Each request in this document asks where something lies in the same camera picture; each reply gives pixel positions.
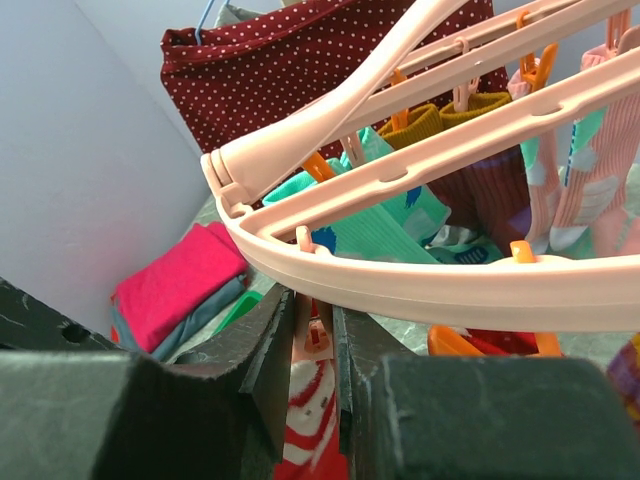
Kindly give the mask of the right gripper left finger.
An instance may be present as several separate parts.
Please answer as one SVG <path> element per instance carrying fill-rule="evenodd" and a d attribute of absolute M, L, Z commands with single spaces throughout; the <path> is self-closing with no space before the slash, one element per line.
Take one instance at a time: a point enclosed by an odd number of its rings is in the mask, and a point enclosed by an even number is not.
<path fill-rule="evenodd" d="M 268 479 L 283 455 L 294 293 L 164 364 L 1 351 L 5 479 Z"/>

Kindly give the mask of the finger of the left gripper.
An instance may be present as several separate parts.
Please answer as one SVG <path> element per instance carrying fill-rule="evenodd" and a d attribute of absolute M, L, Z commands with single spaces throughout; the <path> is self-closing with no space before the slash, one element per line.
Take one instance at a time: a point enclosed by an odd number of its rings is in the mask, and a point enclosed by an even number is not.
<path fill-rule="evenodd" d="M 106 352 L 121 348 L 6 279 L 0 284 L 1 351 Z"/>

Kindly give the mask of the maroon yellow striped sock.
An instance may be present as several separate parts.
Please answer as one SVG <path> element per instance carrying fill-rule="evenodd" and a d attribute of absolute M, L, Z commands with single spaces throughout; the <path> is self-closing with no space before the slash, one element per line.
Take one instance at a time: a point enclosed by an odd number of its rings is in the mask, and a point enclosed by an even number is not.
<path fill-rule="evenodd" d="M 640 334 L 634 334 L 610 362 L 606 374 L 621 397 L 636 432 L 639 432 Z"/>

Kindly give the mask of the red white patterned sock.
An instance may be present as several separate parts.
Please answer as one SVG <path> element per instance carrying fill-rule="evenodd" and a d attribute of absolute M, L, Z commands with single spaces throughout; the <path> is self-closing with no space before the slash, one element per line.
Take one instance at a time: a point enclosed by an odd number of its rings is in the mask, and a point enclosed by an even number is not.
<path fill-rule="evenodd" d="M 285 441 L 275 480 L 346 480 L 339 450 L 333 362 L 300 360 L 291 367 Z"/>

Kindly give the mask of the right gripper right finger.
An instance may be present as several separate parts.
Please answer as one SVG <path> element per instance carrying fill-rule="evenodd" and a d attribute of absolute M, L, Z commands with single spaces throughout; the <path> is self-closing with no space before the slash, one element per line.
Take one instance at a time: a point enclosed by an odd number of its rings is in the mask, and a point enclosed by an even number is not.
<path fill-rule="evenodd" d="M 340 447 L 353 479 L 635 479 L 639 440 L 593 363 L 420 356 L 335 308 Z"/>

